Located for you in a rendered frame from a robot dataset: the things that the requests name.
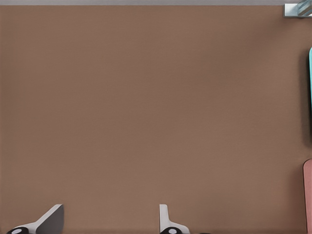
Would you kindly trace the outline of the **pale blue-green tray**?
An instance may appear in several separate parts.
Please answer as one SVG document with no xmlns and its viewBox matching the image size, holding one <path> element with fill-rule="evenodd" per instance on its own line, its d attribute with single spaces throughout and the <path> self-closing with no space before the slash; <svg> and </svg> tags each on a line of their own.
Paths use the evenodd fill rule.
<svg viewBox="0 0 312 234">
<path fill-rule="evenodd" d="M 312 141 L 312 47 L 308 55 L 308 69 L 309 69 L 309 92 L 310 92 L 310 135 Z"/>
</svg>

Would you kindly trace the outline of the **pink box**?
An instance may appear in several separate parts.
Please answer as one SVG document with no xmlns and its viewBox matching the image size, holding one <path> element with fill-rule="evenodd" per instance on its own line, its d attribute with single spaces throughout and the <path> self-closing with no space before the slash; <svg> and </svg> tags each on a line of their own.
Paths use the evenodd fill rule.
<svg viewBox="0 0 312 234">
<path fill-rule="evenodd" d="M 312 234 L 312 159 L 303 164 L 307 234 Z"/>
</svg>

